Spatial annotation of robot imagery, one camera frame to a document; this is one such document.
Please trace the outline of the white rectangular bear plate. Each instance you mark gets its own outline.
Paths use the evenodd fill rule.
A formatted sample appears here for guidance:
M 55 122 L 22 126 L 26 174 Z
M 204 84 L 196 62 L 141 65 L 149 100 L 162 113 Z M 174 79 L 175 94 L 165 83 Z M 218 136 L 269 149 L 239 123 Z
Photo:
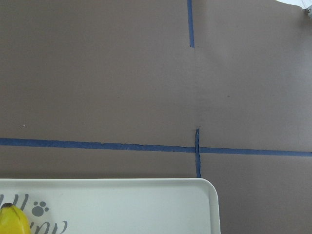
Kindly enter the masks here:
M 34 234 L 218 234 L 218 195 L 202 178 L 2 179 L 1 203 Z

